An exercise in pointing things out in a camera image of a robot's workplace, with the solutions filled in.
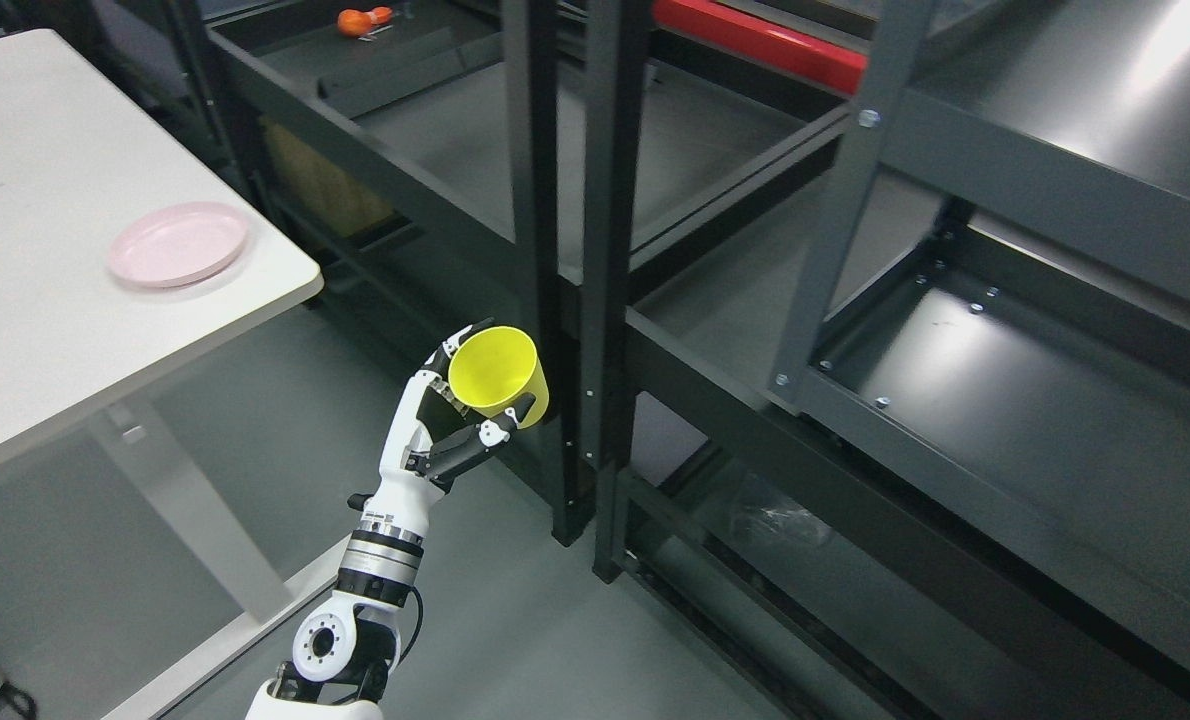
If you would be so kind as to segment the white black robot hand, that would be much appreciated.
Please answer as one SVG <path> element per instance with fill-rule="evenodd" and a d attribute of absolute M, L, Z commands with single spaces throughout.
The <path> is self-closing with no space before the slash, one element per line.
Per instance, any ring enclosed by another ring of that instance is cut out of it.
<path fill-rule="evenodd" d="M 425 538 L 431 507 L 452 492 L 455 478 L 490 459 L 522 430 L 519 419 L 534 396 L 521 395 L 503 413 L 486 418 L 455 397 L 447 381 L 450 361 L 462 343 L 497 325 L 489 318 L 459 328 L 403 387 L 378 461 L 378 487 L 371 496 L 352 500 L 361 511 L 359 525 L 378 518 Z"/>

